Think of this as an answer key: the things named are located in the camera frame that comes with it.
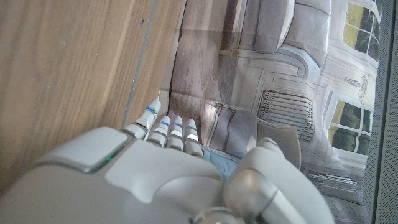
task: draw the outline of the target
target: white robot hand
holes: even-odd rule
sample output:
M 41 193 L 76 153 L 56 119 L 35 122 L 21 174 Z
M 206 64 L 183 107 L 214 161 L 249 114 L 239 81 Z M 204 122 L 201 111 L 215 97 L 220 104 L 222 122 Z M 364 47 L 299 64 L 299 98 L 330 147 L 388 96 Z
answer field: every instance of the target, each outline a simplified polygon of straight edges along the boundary
M 0 198 L 1 223 L 333 223 L 318 190 L 261 139 L 224 185 L 195 122 L 153 101 L 121 131 L 89 131 L 42 156 Z

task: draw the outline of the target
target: wood grain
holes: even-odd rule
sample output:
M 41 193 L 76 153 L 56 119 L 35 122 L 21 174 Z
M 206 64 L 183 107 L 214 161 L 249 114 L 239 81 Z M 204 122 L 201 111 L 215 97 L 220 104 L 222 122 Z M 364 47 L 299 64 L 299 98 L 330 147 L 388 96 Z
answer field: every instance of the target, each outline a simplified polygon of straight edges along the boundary
M 146 45 L 150 50 L 146 49 L 147 53 L 142 59 L 137 79 L 139 85 L 136 85 L 134 90 L 126 125 L 132 123 L 142 113 L 143 109 L 137 110 L 137 108 L 144 108 L 159 94 L 182 3 L 183 1 L 158 0 L 157 2 L 150 28 L 151 35 Z
M 56 145 L 98 126 L 120 128 L 151 7 L 145 0 L 0 1 L 0 192 Z M 156 13 L 167 20 L 174 10 Z M 174 27 L 158 26 L 149 37 Z M 159 48 L 168 50 L 146 52 Z M 159 92 L 156 78 L 149 98 Z

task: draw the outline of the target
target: chair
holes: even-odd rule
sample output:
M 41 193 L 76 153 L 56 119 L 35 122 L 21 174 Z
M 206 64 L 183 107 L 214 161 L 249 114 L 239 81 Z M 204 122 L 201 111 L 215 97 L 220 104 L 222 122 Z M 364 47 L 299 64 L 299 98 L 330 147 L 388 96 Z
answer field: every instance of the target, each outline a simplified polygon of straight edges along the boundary
M 328 47 L 331 0 L 240 0 L 232 49 L 220 54 L 285 62 L 314 82 Z

